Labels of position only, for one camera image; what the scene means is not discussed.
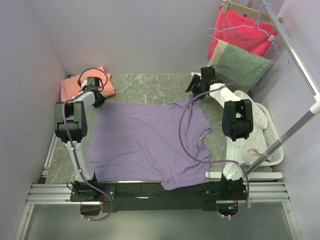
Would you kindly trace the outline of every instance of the laundry basket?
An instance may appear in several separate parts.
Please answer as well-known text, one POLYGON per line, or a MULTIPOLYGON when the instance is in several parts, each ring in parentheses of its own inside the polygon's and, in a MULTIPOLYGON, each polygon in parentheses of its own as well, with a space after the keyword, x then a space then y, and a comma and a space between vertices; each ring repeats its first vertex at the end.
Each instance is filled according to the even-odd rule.
MULTIPOLYGON (((265 114, 266 118, 268 119, 268 127, 263 130, 263 135, 265 138, 266 147, 269 148, 272 144, 274 144, 279 139, 279 136, 269 111, 263 105, 257 102, 255 104, 262 110, 262 112, 265 114)), ((285 156, 284 149, 281 146, 260 166, 277 165, 282 162, 282 160, 284 159, 284 156, 285 156)))

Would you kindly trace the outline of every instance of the purple cloth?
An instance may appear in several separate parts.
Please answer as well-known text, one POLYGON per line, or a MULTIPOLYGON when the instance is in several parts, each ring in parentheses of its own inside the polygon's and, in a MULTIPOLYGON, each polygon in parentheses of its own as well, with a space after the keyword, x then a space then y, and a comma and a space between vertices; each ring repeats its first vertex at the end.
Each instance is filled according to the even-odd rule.
MULTIPOLYGON (((208 182, 208 163, 194 161, 182 149, 178 125, 192 96, 171 106, 106 101, 95 118, 89 160, 101 181, 162 181, 165 190, 208 182)), ((208 161, 203 145, 212 130, 200 105, 186 111, 181 136, 186 149, 208 161)))

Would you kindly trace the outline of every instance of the blue clothes hanger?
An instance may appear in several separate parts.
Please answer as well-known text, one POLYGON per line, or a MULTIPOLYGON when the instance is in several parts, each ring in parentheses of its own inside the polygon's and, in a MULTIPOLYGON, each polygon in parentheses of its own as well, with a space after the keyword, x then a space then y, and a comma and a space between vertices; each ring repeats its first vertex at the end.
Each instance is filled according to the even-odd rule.
POLYGON ((269 4, 269 3, 264 3, 264 4, 262 4, 262 5, 259 7, 259 9, 258 9, 258 18, 257 18, 256 22, 253 24, 253 26, 240 25, 240 26, 228 27, 228 28, 225 28, 225 29, 222 29, 222 30, 219 30, 219 29, 217 29, 217 28, 207 28, 207 30, 205 31, 205 33, 206 33, 209 37, 211 37, 211 38, 213 38, 213 39, 216 39, 216 40, 219 40, 218 38, 216 38, 216 37, 208 34, 208 30, 216 30, 216 31, 218 31, 219 33, 222 33, 222 32, 225 31, 225 30, 238 29, 238 28, 243 28, 243 27, 253 29, 253 28, 256 27, 257 29, 259 29, 260 31, 264 32, 264 33, 268 36, 269 40, 271 41, 271 43, 272 43, 272 44, 274 45, 274 47, 275 47, 276 53, 277 53, 278 55, 280 55, 280 56, 284 56, 284 57, 287 59, 287 61, 288 61, 286 64, 277 63, 277 62, 275 62, 274 64, 280 65, 280 66, 287 66, 287 65, 290 63, 290 59, 289 59, 285 54, 279 52, 279 49, 278 49, 277 45, 274 43, 273 38, 269 35, 269 33, 268 33, 267 31, 265 31, 265 30, 263 30, 263 29, 261 29, 261 28, 259 27, 259 21, 260 21, 260 15, 261 15, 260 10, 261 10, 261 8, 262 8, 263 6, 266 6, 266 5, 270 6, 270 7, 272 8, 272 10, 274 9, 274 7, 273 7, 271 4, 269 4))

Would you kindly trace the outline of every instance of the wall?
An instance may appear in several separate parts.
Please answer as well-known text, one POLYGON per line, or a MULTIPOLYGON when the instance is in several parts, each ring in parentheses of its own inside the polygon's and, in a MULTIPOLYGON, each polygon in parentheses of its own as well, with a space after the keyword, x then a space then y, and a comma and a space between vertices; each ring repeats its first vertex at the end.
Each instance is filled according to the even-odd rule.
POLYGON ((65 70, 25 0, 0 4, 0 234, 13 239, 53 134, 65 70))
MULTIPOLYGON (((220 6, 220 0, 28 2, 69 74, 100 65, 120 74, 199 70, 208 63, 206 29, 220 6)), ((278 11, 284 0, 270 2, 278 11)))
MULTIPOLYGON (((286 0, 280 11, 280 15, 285 18, 285 30, 318 85, 320 29, 314 22, 318 20, 319 6, 317 0, 310 0, 308 4, 301 0, 286 0)), ((281 51, 288 54, 279 40, 277 42, 281 51)), ((266 83, 255 92, 254 99, 269 109, 278 133, 283 134, 308 111, 314 100, 293 62, 288 67, 272 68, 266 83)), ((287 141, 283 146, 285 158, 275 167, 284 173, 284 182, 296 219, 306 240, 319 238, 319 122, 320 117, 316 116, 287 141)))

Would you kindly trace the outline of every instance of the marble tabletop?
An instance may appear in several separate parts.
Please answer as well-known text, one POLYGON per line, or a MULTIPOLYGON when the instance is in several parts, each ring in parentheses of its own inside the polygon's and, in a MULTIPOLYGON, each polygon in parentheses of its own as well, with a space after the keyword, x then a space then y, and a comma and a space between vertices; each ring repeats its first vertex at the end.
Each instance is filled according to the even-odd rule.
MULTIPOLYGON (((116 89, 116 95, 109 97, 107 101, 171 105, 186 97, 185 93, 191 81, 190 74, 114 74, 111 77, 112 84, 116 89)), ((226 158, 226 137, 222 132, 223 108, 211 97, 198 101, 205 116, 212 126, 204 139, 204 145, 211 151, 211 161, 226 158)), ((86 111, 88 134, 86 137, 90 145, 92 127, 99 109, 89 107, 86 111)), ((224 163, 210 165, 212 172, 221 172, 224 163)), ((258 172, 272 172, 271 167, 259 167, 258 172)), ((46 184, 64 184, 73 181, 75 171, 64 143, 60 139, 54 148, 51 165, 46 178, 46 184)))

